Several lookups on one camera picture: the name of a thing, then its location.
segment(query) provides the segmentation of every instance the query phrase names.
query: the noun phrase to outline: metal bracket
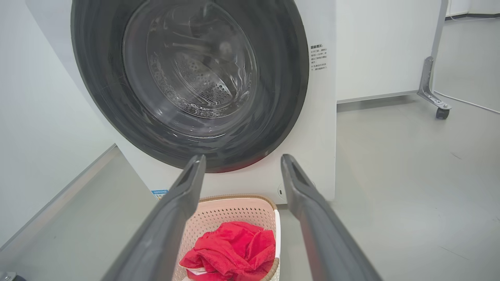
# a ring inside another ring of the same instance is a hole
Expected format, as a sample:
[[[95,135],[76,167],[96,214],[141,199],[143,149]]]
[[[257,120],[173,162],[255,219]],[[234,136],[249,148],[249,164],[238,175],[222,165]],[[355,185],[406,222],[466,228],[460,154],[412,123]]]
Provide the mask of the metal bracket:
[[[0,281],[13,281],[17,274],[15,272],[0,271]]]
[[[442,110],[450,110],[452,106],[444,103],[441,99],[437,98],[431,91],[429,84],[431,83],[431,76],[433,71],[434,58],[429,56],[423,63],[422,79],[420,80],[420,88],[418,88],[418,95],[426,101],[434,104]]]

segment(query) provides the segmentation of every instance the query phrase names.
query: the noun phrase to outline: warning label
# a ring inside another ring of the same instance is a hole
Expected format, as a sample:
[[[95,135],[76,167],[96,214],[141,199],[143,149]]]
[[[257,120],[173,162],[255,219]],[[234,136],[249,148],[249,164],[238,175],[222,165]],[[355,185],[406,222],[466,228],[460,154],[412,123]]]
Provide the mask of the warning label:
[[[327,68],[328,50],[323,44],[312,45],[310,47],[311,71],[319,71]]]
[[[163,190],[152,190],[151,191],[153,193],[153,195],[156,197],[156,199],[160,200],[162,199],[163,195],[169,193],[168,190],[166,189],[163,189]]]

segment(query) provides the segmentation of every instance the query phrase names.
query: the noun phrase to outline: laundry basket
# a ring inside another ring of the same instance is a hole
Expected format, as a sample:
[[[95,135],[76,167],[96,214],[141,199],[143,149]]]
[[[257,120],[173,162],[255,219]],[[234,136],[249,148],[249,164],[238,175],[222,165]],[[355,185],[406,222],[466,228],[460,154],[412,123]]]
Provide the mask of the laundry basket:
[[[179,253],[177,255],[172,281],[182,281],[186,269],[179,261],[191,250],[199,237],[206,232],[213,232],[225,222],[246,222],[272,230],[276,239],[276,254],[269,273],[262,281],[280,279],[281,225],[280,213],[276,205],[260,195],[224,195],[203,198],[199,201],[194,215],[186,222]]]

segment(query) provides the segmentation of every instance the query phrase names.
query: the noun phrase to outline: white wall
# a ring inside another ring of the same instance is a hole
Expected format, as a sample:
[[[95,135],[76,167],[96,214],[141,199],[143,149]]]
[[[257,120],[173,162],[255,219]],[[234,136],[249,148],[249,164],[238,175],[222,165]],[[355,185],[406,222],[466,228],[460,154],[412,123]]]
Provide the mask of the white wall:
[[[337,100],[416,93],[424,60],[433,51],[440,11],[445,12],[442,1],[336,3]]]
[[[500,0],[470,0],[471,14],[499,14]]]
[[[113,141],[24,1],[0,1],[0,247]]]
[[[446,10],[446,16],[449,17],[467,14],[470,7],[471,0],[448,0],[448,9]]]

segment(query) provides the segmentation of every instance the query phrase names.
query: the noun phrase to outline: red garment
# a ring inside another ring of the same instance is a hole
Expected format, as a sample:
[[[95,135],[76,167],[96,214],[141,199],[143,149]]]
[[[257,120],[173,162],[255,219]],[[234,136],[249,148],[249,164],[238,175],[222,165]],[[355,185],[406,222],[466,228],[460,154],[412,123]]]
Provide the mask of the red garment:
[[[224,222],[214,232],[198,238],[179,265],[205,268],[207,273],[187,276],[196,281],[260,281],[275,259],[276,240],[272,230],[243,221]]]

